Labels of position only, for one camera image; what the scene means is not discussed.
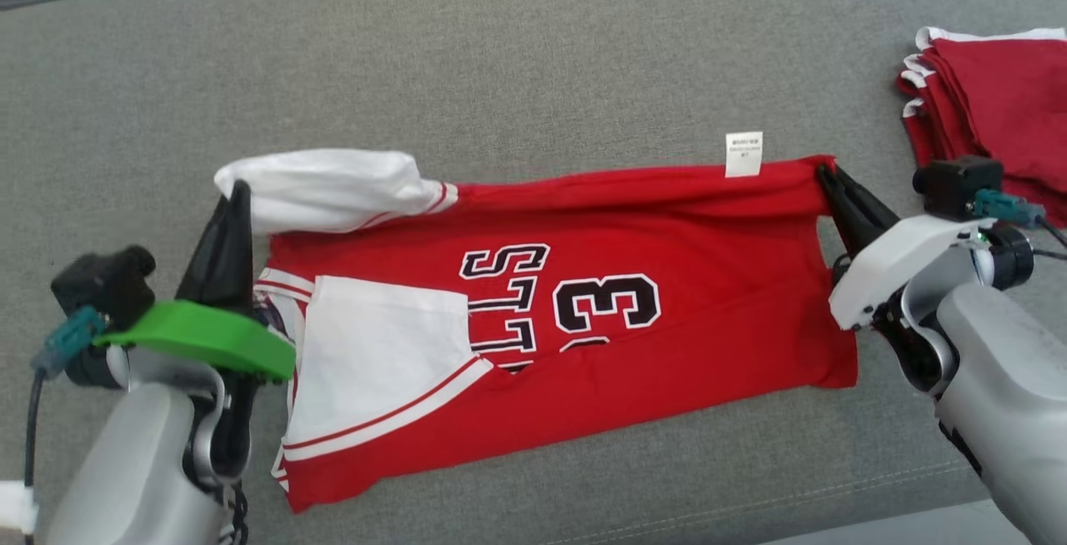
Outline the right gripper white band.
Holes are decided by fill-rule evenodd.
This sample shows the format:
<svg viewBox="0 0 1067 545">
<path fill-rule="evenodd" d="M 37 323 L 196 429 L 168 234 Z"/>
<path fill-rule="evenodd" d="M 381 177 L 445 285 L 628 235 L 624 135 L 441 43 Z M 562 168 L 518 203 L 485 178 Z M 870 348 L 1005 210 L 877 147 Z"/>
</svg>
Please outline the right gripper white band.
<svg viewBox="0 0 1067 545">
<path fill-rule="evenodd" d="M 956 222 L 926 214 L 899 221 L 864 185 L 831 164 L 817 169 L 817 181 L 839 238 L 853 257 L 829 298 L 840 328 L 870 325 L 875 309 L 942 253 L 978 243 L 975 234 L 996 223 L 993 218 Z"/>
</svg>

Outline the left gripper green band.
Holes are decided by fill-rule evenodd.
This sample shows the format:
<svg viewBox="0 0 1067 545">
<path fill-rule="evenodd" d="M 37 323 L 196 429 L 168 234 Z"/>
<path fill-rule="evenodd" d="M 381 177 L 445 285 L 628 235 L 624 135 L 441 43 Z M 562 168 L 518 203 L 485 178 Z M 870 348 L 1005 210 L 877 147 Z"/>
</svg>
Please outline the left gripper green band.
<svg viewBox="0 0 1067 545">
<path fill-rule="evenodd" d="M 218 199 L 192 252 L 177 287 L 179 301 L 155 303 L 133 327 L 96 336 L 94 347 L 138 344 L 268 382 L 290 379 L 293 344 L 255 318 L 237 314 L 253 310 L 252 241 L 251 188 L 235 181 L 229 198 Z"/>
</svg>

